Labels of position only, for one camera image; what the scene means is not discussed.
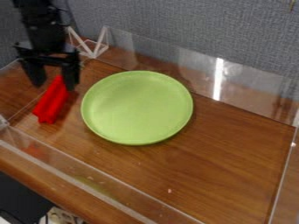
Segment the wooden table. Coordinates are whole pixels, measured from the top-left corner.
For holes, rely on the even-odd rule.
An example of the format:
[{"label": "wooden table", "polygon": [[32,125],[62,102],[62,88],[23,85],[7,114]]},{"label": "wooden table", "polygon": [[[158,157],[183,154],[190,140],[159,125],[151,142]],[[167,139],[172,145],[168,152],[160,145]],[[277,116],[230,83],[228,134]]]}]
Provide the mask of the wooden table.
[{"label": "wooden table", "polygon": [[[51,77],[58,72],[48,70]],[[178,135],[147,146],[111,143],[87,128],[80,103],[91,85],[118,72],[120,68],[91,60],[58,122],[39,124],[32,103],[10,120],[11,125],[199,221],[266,223],[295,128],[191,94],[194,114]],[[40,92],[19,66],[7,69],[0,76],[0,113],[11,117]],[[7,150],[0,150],[0,169],[88,223],[139,223]]]}]

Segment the clear acrylic enclosure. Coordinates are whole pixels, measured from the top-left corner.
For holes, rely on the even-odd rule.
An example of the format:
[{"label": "clear acrylic enclosure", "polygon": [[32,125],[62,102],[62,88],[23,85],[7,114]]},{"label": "clear acrylic enclosure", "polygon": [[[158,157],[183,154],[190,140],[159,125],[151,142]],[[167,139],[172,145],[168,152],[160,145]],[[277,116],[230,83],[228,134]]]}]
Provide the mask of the clear acrylic enclosure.
[{"label": "clear acrylic enclosure", "polygon": [[[103,50],[95,59],[71,41],[82,79],[55,124],[32,109],[59,68],[42,88],[18,62],[2,69],[0,159],[16,155],[143,223],[295,223],[298,80],[111,27],[100,39],[84,41]],[[164,142],[111,143],[82,120],[90,87],[126,70],[167,74],[191,91],[194,117]]]}]

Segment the metal bracket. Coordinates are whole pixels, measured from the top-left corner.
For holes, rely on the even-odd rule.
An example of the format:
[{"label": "metal bracket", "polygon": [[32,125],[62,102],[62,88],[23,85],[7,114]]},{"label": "metal bracket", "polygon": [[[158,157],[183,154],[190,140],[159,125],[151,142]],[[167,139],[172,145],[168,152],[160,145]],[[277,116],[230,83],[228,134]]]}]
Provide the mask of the metal bracket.
[{"label": "metal bracket", "polygon": [[75,38],[79,41],[79,45],[76,46],[80,50],[80,54],[90,57],[91,59],[95,59],[107,49],[108,45],[103,44],[104,37],[108,35],[108,28],[104,26],[100,30],[100,33],[98,35],[98,42],[87,39],[83,41],[79,34],[74,31],[71,26],[67,28],[68,34],[70,34],[70,42],[72,43],[72,38]]},{"label": "metal bracket", "polygon": [[10,122],[4,119],[4,117],[0,115],[0,130],[7,128],[10,126]]}]

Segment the green plate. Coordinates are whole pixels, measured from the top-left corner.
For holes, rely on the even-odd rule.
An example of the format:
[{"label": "green plate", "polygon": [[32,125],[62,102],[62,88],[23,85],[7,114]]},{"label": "green plate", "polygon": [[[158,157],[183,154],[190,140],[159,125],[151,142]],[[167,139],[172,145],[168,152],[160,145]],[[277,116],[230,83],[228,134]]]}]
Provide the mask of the green plate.
[{"label": "green plate", "polygon": [[91,130],[119,144],[152,144],[171,137],[192,115],[183,84],[148,71],[116,73],[88,90],[80,113]]}]

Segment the red object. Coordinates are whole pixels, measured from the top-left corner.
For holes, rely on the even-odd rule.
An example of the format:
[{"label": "red object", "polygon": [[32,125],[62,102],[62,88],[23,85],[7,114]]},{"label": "red object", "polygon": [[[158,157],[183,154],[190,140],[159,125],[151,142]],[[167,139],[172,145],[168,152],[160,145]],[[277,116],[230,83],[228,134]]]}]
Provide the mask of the red object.
[{"label": "red object", "polygon": [[67,91],[62,75],[56,76],[32,113],[39,117],[39,123],[54,123],[67,101]]}]

